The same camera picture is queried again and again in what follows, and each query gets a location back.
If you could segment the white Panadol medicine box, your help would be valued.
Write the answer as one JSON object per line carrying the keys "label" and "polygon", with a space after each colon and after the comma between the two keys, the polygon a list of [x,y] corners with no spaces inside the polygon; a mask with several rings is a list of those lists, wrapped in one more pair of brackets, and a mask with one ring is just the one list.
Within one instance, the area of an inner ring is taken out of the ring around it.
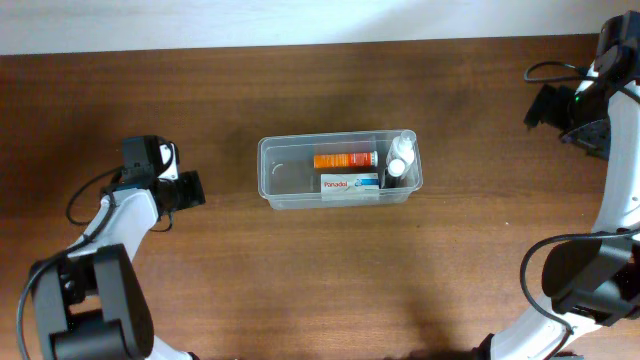
{"label": "white Panadol medicine box", "polygon": [[322,174],[320,185],[322,199],[331,201],[377,198],[380,190],[377,173]]}

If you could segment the orange tablet tube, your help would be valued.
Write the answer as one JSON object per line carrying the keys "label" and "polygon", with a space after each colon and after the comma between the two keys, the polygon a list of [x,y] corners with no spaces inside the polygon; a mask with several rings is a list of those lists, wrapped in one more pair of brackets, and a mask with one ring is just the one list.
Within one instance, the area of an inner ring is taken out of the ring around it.
{"label": "orange tablet tube", "polygon": [[378,153],[376,151],[321,154],[315,155],[313,158],[315,169],[364,168],[375,167],[377,164]]}

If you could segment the white spray bottle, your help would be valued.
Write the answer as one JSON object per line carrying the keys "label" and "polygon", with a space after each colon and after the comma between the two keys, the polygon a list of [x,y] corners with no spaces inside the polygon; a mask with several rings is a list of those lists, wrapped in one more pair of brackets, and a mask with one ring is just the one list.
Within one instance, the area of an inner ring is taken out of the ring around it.
{"label": "white spray bottle", "polygon": [[401,178],[408,174],[409,169],[416,160],[415,143],[416,134],[412,130],[404,130],[392,140],[386,157],[386,165],[393,159],[401,159],[406,165]]}

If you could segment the black bottle white cap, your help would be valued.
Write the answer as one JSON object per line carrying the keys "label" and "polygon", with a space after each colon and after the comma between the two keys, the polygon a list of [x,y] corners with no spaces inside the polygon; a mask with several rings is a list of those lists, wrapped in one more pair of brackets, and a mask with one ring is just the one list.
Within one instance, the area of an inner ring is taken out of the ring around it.
{"label": "black bottle white cap", "polygon": [[406,165],[401,159],[391,160],[385,168],[381,188],[391,189],[398,187],[405,168]]}

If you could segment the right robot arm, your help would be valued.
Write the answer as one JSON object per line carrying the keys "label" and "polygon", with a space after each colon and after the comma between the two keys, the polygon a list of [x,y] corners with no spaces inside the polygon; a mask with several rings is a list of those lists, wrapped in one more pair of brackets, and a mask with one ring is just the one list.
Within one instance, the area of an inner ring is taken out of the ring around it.
{"label": "right robot arm", "polygon": [[[581,336],[639,316],[639,14],[607,20],[595,59],[570,78],[541,78],[524,122],[608,163],[592,230],[541,240],[524,255],[519,282],[530,304],[488,335],[473,359],[561,359]],[[571,79],[575,89],[566,87]]]}

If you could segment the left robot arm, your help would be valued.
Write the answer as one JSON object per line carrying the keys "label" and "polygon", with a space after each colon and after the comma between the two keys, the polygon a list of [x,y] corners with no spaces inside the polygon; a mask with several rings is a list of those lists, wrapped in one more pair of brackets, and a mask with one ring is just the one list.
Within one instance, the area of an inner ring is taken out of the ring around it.
{"label": "left robot arm", "polygon": [[182,172],[177,146],[157,135],[127,138],[123,163],[105,172],[100,208],[68,248],[35,262],[16,310],[16,337],[29,356],[24,310],[33,305],[43,358],[195,359],[161,340],[133,268],[144,237],[176,212],[205,203],[199,175]]}

